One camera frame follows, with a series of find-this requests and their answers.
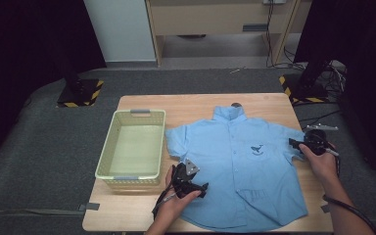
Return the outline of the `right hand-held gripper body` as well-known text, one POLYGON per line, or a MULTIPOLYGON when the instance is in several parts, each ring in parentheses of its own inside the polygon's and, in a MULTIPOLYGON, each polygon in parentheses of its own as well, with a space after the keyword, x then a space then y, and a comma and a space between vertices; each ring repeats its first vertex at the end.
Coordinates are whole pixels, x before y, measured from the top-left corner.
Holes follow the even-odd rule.
POLYGON ((327 141, 325 131, 338 131, 337 126, 325 124, 308 125, 305 132, 304 142, 313 151, 315 155, 322 155, 325 152, 332 155, 338 155, 335 148, 327 141))

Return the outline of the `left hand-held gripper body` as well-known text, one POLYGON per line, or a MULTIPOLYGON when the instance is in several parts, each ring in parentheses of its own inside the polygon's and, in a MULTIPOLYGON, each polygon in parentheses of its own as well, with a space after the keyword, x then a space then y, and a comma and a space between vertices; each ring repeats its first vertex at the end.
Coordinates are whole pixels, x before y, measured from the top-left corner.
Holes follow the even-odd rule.
POLYGON ((171 185, 179 199, 201 189, 199 185, 192 182, 199 171, 200 169, 190 160, 172 167, 171 185))

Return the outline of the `light blue short-sleeved shirt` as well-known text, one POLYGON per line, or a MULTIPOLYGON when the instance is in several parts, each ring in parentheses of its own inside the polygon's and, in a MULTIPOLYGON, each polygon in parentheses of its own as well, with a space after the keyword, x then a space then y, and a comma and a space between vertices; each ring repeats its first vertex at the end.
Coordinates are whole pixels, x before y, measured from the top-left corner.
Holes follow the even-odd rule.
POLYGON ((289 141, 304 134, 241 107, 216 107, 211 119, 166 133, 167 149, 200 168, 195 184, 209 185, 204 198, 190 203, 181 218, 218 232, 277 229, 307 215, 289 141))

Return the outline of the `light green plastic basket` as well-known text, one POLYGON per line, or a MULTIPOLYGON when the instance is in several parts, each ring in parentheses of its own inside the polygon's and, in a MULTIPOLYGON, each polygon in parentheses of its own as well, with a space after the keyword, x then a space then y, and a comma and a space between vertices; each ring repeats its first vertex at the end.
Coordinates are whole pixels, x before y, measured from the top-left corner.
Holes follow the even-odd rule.
POLYGON ((115 191, 145 191, 161 183, 164 110, 117 110, 95 171, 115 191))

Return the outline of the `person's right hand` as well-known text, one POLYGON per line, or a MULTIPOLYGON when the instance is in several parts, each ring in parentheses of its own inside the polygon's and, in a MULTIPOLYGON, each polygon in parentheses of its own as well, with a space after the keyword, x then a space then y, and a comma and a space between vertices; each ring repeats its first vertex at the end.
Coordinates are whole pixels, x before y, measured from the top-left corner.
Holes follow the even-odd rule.
POLYGON ((335 157, 330 153, 315 155, 314 152, 304 144, 299 145, 301 151, 308 159, 312 171, 320 180, 323 186, 336 185, 339 181, 336 169, 335 157))

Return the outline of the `person's left hand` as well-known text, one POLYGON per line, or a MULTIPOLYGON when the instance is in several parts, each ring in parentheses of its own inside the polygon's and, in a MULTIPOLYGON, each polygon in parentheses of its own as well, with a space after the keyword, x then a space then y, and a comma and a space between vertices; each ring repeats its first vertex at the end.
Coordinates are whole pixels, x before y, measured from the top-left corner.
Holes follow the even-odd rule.
POLYGON ((171 226, 179 218, 184 209, 196 199, 193 192, 179 199, 177 196, 172 197, 162 204, 159 209, 154 223, 171 226))

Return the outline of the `black stand with striped base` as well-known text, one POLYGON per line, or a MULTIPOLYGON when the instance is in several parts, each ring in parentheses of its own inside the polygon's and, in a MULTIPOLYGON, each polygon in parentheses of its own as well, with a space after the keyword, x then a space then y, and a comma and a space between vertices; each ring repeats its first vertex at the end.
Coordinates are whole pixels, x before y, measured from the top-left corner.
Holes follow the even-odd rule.
POLYGON ((57 105, 63 108, 93 106, 98 98, 103 80, 81 79, 69 60, 59 64, 66 81, 65 88, 58 98, 57 105))
POLYGON ((325 62, 309 62, 301 73, 286 73, 279 77, 284 93, 292 104, 328 102, 326 88, 317 81, 324 71, 325 62))

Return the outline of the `black curtain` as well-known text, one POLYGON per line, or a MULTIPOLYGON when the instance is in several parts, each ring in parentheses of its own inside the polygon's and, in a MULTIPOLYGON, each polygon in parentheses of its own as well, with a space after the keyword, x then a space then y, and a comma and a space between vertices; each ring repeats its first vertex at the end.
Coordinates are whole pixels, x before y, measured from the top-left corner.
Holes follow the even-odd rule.
POLYGON ((307 63, 306 79, 331 61, 346 66, 341 109, 376 169, 376 0, 312 0, 295 60, 307 63))
POLYGON ((28 96, 63 77, 44 27, 75 72, 106 65, 84 0, 0 0, 0 147, 28 96))

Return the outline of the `white partition panel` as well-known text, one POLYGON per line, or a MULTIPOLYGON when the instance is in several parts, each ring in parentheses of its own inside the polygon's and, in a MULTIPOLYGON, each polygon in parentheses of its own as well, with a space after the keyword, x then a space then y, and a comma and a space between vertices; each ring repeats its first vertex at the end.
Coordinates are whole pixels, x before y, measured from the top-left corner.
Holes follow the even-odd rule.
POLYGON ((84 0, 108 63, 154 62, 145 0, 84 0))

